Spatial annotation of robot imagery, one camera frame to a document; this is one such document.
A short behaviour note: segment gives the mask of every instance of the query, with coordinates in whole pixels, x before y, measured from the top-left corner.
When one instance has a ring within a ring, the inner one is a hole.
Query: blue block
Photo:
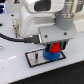
[[[43,50],[44,58],[49,60],[49,61],[58,60],[60,58],[60,54],[61,54],[61,52],[59,52],[59,53],[51,53],[51,52],[46,52],[45,50]]]

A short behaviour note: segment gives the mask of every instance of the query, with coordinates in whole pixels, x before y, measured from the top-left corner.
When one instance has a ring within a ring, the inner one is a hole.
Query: black mat
[[[12,84],[84,84],[84,61]]]

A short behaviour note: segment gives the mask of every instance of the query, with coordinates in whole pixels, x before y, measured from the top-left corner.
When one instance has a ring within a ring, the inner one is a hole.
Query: metal plate
[[[54,25],[54,26],[41,27],[39,28],[39,32],[42,44],[67,41],[75,37],[75,35],[77,34],[74,24],[72,25],[72,28],[67,31],[64,31],[58,28],[56,25]]]
[[[40,66],[46,63],[50,63],[50,62],[54,62],[54,61],[49,61],[46,60],[43,57],[43,50],[37,50],[37,51],[32,51],[32,52],[28,52],[26,53],[26,58],[28,60],[28,64],[30,67],[35,67],[35,66]],[[65,55],[63,54],[63,52],[61,52],[60,58],[56,61],[65,59]]]

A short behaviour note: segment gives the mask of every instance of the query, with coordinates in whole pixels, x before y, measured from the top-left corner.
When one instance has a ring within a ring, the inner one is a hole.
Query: cable
[[[0,37],[8,41],[13,41],[13,42],[24,42],[24,43],[34,43],[34,44],[40,43],[38,35],[33,35],[32,37],[24,38],[24,39],[15,39],[15,38],[11,38],[0,33]]]

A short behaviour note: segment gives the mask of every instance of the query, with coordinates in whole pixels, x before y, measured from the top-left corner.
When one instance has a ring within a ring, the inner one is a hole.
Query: red object
[[[53,43],[52,47],[50,49],[50,52],[51,53],[58,53],[58,52],[60,52],[60,50],[61,50],[60,43]]]

